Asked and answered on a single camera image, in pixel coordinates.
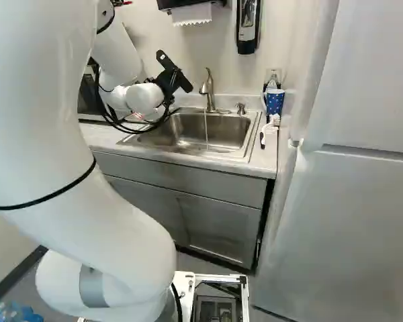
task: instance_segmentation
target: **faucet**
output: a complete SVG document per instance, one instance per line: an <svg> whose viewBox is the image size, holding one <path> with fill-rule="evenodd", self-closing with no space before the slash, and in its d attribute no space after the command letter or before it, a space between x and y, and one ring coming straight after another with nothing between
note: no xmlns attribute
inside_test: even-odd
<svg viewBox="0 0 403 322"><path fill-rule="evenodd" d="M231 111L226 109L216 109L215 106L215 92L214 92L214 79L212 78L212 73L208 67L206 67L208 71L208 78L203 82L200 87L199 94L207 95L208 105L206 107L206 112L208 113L221 113L221 114L229 114Z"/></svg>

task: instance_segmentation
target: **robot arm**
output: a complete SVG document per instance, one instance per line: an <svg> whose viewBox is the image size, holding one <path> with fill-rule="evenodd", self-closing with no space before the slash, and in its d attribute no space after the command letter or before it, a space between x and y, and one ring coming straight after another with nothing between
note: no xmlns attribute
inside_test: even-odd
<svg viewBox="0 0 403 322"><path fill-rule="evenodd" d="M171 103L173 93L179 87L183 87L187 93L193 89L182 72L161 51L157 58L165 71L158 78L143 84L122 86L134 83L142 71L142 63L110 0L100 0L98 4L97 35L91 56L101 67L101 98L117 111L131 110L148 115L162 103ZM173 70L179 76L176 85L170 86L167 81L171 81Z"/></svg>
<svg viewBox="0 0 403 322"><path fill-rule="evenodd" d="M173 240L110 187L76 116L91 54L107 91L140 70L117 19L95 41L97 14L96 0L0 1L0 215L50 249L36 285L51 307L95 321L152 322L171 296ZM160 99L152 85L170 97L168 73L149 85L158 93L151 108Z"/></svg>

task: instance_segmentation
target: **faucet handle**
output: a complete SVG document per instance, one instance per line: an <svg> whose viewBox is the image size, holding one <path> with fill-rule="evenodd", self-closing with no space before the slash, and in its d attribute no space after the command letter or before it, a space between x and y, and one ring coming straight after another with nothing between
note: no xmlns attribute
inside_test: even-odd
<svg viewBox="0 0 403 322"><path fill-rule="evenodd" d="M244 110L245 104L244 103L237 103L236 108L238 109L237 114L242 116L245 115L247 112Z"/></svg>
<svg viewBox="0 0 403 322"><path fill-rule="evenodd" d="M203 84L201 84L199 90L200 95L212 94L212 87L213 87L212 73L208 67L206 67L206 70L208 71L208 77L203 82Z"/></svg>

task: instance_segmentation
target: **gray band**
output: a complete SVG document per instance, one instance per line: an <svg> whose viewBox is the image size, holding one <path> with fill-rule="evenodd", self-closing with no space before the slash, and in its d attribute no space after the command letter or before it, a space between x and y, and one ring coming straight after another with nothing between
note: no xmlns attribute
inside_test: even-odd
<svg viewBox="0 0 403 322"><path fill-rule="evenodd" d="M79 294L83 304L90 309L109 307L104 297L103 273L94 268L81 266Z"/></svg>

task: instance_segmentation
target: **floor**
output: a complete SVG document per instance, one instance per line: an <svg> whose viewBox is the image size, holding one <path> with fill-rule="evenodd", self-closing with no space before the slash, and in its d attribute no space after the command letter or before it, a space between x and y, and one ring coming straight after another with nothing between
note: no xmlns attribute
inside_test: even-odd
<svg viewBox="0 0 403 322"><path fill-rule="evenodd" d="M205 262L183 253L178 253L178 270L204 274L236 274L236 272L227 268ZM21 305L33 307L37 314L44 317L45 322L75 322L76 319L74 317L56 312L43 302L34 284L35 273L36 267L33 267L33 269L3 297L3 301L15 301ZM250 307L250 321L283 322L284 320Z"/></svg>

